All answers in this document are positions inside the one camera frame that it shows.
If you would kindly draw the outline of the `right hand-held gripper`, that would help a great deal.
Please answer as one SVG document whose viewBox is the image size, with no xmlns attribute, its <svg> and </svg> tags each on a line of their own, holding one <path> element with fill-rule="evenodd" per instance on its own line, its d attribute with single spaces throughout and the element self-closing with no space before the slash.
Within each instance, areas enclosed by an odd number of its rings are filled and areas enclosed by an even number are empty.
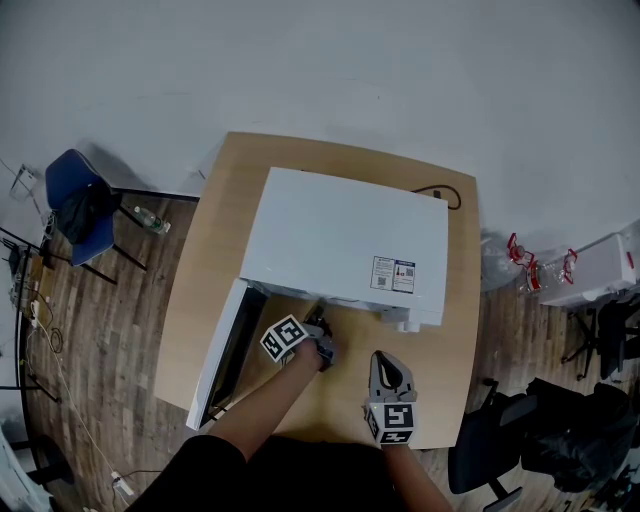
<svg viewBox="0 0 640 512">
<path fill-rule="evenodd" d="M 409 368 L 388 352 L 370 360 L 364 419 L 378 445 L 408 445 L 416 429 L 417 393 Z"/>
</svg>

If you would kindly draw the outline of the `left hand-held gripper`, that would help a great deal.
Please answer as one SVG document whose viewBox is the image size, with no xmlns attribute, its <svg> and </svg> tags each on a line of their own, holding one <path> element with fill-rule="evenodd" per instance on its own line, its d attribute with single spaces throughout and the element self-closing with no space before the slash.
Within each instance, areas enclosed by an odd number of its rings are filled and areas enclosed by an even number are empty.
<svg viewBox="0 0 640 512">
<path fill-rule="evenodd" d="M 266 330 L 260 346 L 274 363 L 284 364 L 303 341 L 313 341 L 322 359 L 321 371 L 325 371 L 334 365 L 336 359 L 332 331 L 324 319 L 325 309 L 326 300 L 321 298 L 311 307 L 304 322 L 288 315 Z"/>
</svg>

